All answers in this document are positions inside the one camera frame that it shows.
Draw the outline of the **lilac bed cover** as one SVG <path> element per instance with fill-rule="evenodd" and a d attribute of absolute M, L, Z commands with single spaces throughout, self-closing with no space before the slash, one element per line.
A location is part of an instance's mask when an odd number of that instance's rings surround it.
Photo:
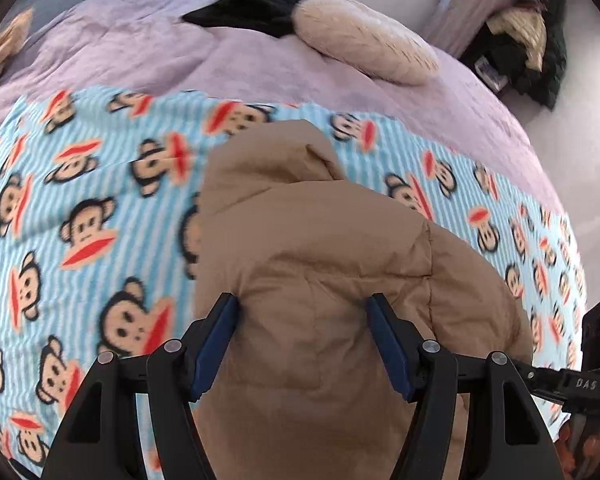
<path fill-rule="evenodd" d="M 204 29 L 183 21 L 213 0 L 85 0 L 35 32 L 0 81 L 0 125 L 22 96 L 107 86 L 154 96 L 199 90 L 221 99 L 378 112 L 508 177 L 551 210 L 562 202 L 524 128 L 467 67 L 438 53 L 439 73 L 397 86 L 325 58 L 294 36 Z"/>

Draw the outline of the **orange striped plush garment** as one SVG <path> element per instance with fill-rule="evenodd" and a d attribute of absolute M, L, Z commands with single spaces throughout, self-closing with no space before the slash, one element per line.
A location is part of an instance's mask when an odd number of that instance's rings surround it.
<path fill-rule="evenodd" d="M 21 12 L 0 33 L 0 78 L 6 65 L 21 51 L 26 42 L 33 15 L 32 8 Z"/>

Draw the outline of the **tan puffer jacket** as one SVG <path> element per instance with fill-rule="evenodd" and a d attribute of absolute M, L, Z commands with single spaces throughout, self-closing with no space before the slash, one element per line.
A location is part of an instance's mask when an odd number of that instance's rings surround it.
<path fill-rule="evenodd" d="M 239 325 L 195 422 L 220 479 L 385 479 L 413 417 L 367 326 L 380 292 L 465 356 L 530 362 L 528 316 L 453 233 L 346 178 L 308 122 L 214 148 L 199 196 L 196 315 L 224 292 Z"/>

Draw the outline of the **small device on floor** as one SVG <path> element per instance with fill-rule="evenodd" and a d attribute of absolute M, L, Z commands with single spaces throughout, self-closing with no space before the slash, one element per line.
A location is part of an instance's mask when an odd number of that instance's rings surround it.
<path fill-rule="evenodd" d="M 478 58 L 474 69 L 482 82 L 495 94 L 500 93 L 509 83 L 508 78 L 500 74 L 484 56 Z"/>

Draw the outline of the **round cream cushion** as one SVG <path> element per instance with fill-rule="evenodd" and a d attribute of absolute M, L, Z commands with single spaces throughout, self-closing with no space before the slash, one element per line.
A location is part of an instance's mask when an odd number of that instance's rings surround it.
<path fill-rule="evenodd" d="M 308 46 L 373 78 L 422 86 L 439 75 L 436 52 L 419 34 L 356 0 L 302 0 L 291 19 Z"/>

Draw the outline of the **blue striped monkey blanket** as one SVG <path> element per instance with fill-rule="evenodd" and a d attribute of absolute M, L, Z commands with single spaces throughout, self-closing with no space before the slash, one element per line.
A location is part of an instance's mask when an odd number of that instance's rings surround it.
<path fill-rule="evenodd" d="M 377 112 L 93 87 L 19 100 L 0 127 L 0 451 L 43 468 L 87 367 L 142 356 L 192 322 L 208 157 L 304 119 L 347 177 L 467 242 L 527 311 L 536 365 L 581 364 L 584 273 L 569 219 Z"/>

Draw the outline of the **dark clothes pile on chair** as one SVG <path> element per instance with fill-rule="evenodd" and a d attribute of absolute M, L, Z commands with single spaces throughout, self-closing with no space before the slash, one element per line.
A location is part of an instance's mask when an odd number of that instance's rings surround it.
<path fill-rule="evenodd" d="M 552 110 L 567 69 L 565 18 L 566 0 L 516 0 L 488 17 L 460 62 L 477 75 L 474 64 L 484 56 L 508 78 L 502 91 Z"/>

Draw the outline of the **black garment on bed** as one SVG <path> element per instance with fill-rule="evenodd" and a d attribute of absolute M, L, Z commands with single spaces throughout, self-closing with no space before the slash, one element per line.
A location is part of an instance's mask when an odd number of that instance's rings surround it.
<path fill-rule="evenodd" d="M 181 16 L 203 28 L 228 27 L 255 30 L 283 38 L 294 34 L 292 12 L 302 0 L 215 0 Z"/>

